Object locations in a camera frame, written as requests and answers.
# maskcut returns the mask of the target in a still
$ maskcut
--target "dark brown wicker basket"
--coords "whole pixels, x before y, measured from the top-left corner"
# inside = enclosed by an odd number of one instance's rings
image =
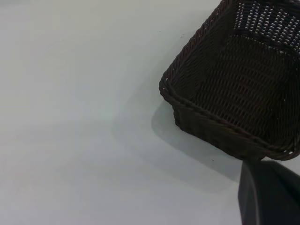
[[[175,123],[238,159],[300,154],[298,1],[224,0],[164,73]]]

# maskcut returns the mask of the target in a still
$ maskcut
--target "woven texture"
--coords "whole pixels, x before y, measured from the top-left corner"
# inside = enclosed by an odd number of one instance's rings
[[[175,123],[238,159],[300,154],[300,5],[225,0],[159,83]]]

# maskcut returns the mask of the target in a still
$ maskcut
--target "black plastic object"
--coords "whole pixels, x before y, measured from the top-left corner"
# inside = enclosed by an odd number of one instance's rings
[[[239,205],[243,225],[300,225],[300,176],[273,161],[244,161]]]

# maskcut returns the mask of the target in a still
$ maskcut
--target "basket bottom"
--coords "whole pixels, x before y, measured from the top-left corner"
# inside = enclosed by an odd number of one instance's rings
[[[274,127],[286,123],[278,112],[286,104],[291,62],[290,56],[260,42],[232,36],[189,100],[269,143],[289,142],[291,134]]]

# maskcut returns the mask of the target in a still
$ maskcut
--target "white surface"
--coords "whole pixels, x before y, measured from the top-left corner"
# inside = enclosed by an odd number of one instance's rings
[[[241,162],[158,92],[218,2],[0,1],[0,224],[240,225]]]

